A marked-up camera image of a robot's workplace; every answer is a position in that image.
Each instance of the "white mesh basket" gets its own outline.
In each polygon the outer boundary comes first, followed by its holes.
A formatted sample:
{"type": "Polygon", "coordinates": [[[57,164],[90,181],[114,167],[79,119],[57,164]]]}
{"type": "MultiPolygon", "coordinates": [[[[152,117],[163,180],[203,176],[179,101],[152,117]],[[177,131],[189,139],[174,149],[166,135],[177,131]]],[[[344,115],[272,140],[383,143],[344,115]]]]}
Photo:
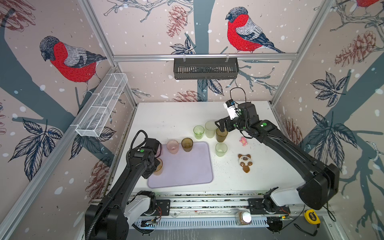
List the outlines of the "white mesh basket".
{"type": "Polygon", "coordinates": [[[80,136],[100,136],[126,84],[127,76],[124,73],[111,74],[107,83],[93,101],[92,106],[77,126],[76,132],[80,136]]]}

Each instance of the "brown and white animal toy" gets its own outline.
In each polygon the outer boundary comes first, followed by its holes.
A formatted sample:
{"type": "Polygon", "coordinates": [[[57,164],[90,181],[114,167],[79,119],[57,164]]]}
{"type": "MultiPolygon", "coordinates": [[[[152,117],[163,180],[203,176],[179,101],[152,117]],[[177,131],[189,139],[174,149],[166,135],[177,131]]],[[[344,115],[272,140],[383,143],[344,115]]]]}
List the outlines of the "brown and white animal toy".
{"type": "Polygon", "coordinates": [[[251,155],[250,154],[247,154],[247,155],[239,154],[238,157],[239,157],[239,164],[240,164],[240,166],[243,167],[243,171],[248,173],[250,170],[249,166],[251,166],[253,164],[252,159],[251,159],[251,155]]]}

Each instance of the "black basket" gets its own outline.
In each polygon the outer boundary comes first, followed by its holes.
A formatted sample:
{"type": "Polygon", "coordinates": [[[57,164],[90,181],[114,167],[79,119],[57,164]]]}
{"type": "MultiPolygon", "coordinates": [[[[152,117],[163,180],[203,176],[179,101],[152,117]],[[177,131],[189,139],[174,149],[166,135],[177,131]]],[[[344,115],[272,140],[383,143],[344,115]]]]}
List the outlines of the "black basket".
{"type": "Polygon", "coordinates": [[[234,79],[239,73],[237,58],[175,58],[175,79],[234,79]]]}

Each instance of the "purple tray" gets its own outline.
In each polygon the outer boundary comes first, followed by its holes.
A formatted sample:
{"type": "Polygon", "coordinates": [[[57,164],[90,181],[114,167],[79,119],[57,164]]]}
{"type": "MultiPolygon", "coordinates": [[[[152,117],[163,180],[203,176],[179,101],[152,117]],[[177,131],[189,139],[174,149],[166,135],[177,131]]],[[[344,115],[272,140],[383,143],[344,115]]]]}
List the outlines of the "purple tray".
{"type": "Polygon", "coordinates": [[[170,153],[163,144],[159,158],[164,169],[159,176],[152,174],[149,177],[150,188],[210,183],[214,178],[207,142],[194,142],[190,152],[185,152],[179,143],[176,154],[170,153]]]}

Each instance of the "wire basket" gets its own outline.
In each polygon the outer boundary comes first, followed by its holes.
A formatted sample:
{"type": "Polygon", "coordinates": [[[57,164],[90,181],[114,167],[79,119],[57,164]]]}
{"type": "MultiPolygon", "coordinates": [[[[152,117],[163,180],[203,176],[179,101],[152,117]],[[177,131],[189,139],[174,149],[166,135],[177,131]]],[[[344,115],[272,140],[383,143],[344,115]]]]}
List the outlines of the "wire basket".
{"type": "Polygon", "coordinates": [[[117,103],[124,86],[127,84],[124,73],[112,73],[108,81],[98,93],[92,106],[76,128],[80,136],[99,137],[115,104],[117,103]]]}
{"type": "Polygon", "coordinates": [[[177,80],[234,79],[239,65],[237,58],[175,58],[173,72],[177,80]]]}

